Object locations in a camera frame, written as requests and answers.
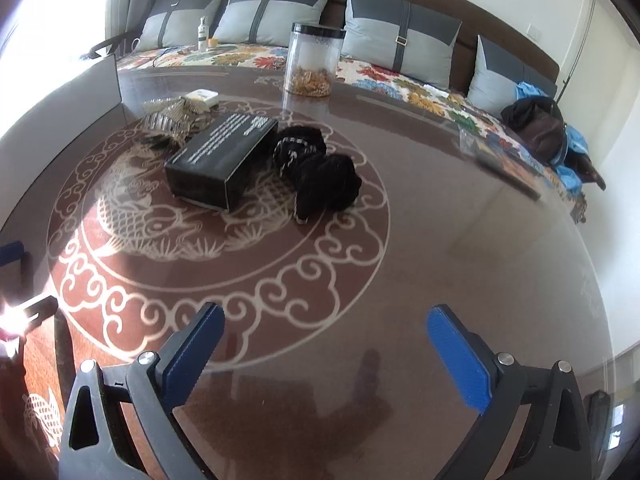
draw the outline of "bright window light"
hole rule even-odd
[[[106,0],[22,0],[0,54],[0,137],[34,104],[88,67],[105,39]]]
[[[625,405],[619,404],[613,409],[613,424],[612,426],[619,426],[622,424],[622,419],[625,416]]]
[[[609,437],[609,447],[607,447],[607,449],[613,449],[615,447],[618,447],[618,445],[620,444],[621,433],[622,433],[621,431],[611,432],[611,436]]]

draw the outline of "white bottle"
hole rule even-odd
[[[209,25],[207,25],[207,17],[203,16],[198,25],[198,50],[200,52],[207,51],[207,40],[209,39]]]

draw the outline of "wall outlet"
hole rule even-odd
[[[529,36],[533,41],[540,41],[540,37],[542,36],[542,32],[537,28],[533,23],[529,23],[529,28],[527,29],[527,36]]]

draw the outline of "black box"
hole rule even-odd
[[[175,196],[232,210],[273,153],[278,121],[252,114],[220,114],[164,164]]]

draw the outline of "decorative circular pattern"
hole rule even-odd
[[[363,184],[345,212],[292,220],[292,189],[263,171],[235,211],[174,198],[163,159],[138,123],[109,136],[66,181],[49,221],[50,273],[61,304],[98,346],[131,361],[158,350],[206,301],[223,305],[213,366],[286,351],[333,324],[385,254],[386,192],[367,157],[327,124],[257,102],[226,111],[319,127],[329,152],[351,155]]]

